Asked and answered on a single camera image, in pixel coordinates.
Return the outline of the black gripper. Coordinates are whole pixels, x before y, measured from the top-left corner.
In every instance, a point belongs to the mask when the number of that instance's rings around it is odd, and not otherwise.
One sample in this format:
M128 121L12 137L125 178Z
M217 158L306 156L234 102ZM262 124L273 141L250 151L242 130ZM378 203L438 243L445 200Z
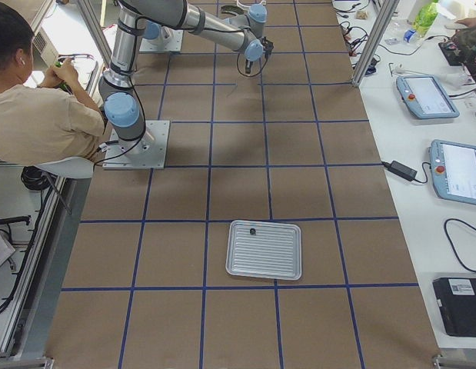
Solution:
M273 52L274 49L274 43L267 39L266 37L262 37L260 39L261 45L263 46L264 49L264 55L266 58L269 58Z

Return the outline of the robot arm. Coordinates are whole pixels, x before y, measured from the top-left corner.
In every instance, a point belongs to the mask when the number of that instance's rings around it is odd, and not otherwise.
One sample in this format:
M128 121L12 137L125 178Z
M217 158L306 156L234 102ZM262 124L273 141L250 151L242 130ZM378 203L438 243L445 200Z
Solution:
M266 2L238 3L243 11L220 19L187 1L120 1L118 29L108 70L99 82L105 115L118 139L138 141L145 134L145 118L135 94L132 76L147 22L175 31L186 31L237 52L245 58L245 74L252 65L269 57L273 43L264 36Z

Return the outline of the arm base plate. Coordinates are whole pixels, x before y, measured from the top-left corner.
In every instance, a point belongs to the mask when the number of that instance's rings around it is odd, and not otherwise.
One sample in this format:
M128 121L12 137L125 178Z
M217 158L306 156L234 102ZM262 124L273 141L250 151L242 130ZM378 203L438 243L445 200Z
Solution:
M182 39L183 31L166 27L147 28L139 51L145 54L179 53Z
M117 143L108 146L102 167L105 170L163 169L169 131L170 121L147 120L145 135L129 151L136 141L132 143L120 141L117 133L112 129L110 140Z

